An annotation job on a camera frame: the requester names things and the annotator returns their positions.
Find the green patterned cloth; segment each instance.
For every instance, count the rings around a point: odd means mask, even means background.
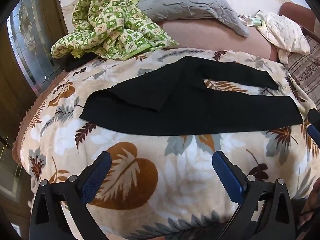
[[[94,52],[102,58],[125,60],[142,51],[177,45],[138,7],[139,0],[79,0],[73,11],[76,28],[51,48],[54,58],[72,52]]]

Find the white cloth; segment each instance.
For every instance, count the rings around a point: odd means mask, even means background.
[[[262,22],[257,29],[278,48],[278,57],[282,64],[288,63],[290,52],[310,54],[310,46],[297,23],[285,16],[265,11],[258,11],[256,17]]]

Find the floral blanket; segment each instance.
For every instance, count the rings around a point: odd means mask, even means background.
[[[52,46],[52,56],[72,51],[81,57],[93,51],[102,58],[125,60],[144,50],[177,45],[137,7],[138,1],[79,0],[72,18],[76,29]]]
[[[94,91],[187,55],[236,61],[268,71],[278,84],[276,91],[204,82],[209,89],[290,96],[304,123],[269,131],[153,137],[114,132],[79,118]],[[101,229],[132,240],[156,236],[193,239],[230,219],[237,208],[212,168],[212,154],[217,150],[245,174],[271,182],[284,179],[292,198],[308,195],[320,177],[319,148],[306,133],[306,115],[311,108],[315,108],[314,103],[283,65],[244,52],[183,48],[148,52],[126,61],[96,59],[70,72],[46,98],[25,133],[20,158],[36,192],[41,179],[65,181],[72,174],[80,174],[102,151],[108,151],[112,168],[94,201],[87,205]],[[65,205],[63,210],[72,232],[80,239]]]

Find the black fabric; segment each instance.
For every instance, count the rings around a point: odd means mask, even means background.
[[[278,89],[266,71],[187,56],[92,93],[80,118],[117,132],[153,136],[264,131],[303,123],[290,97],[212,90],[204,79]]]

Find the stained glass window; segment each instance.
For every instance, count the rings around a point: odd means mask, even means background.
[[[39,0],[21,0],[7,20],[11,46],[19,67],[38,96],[61,72],[51,57],[53,45]]]

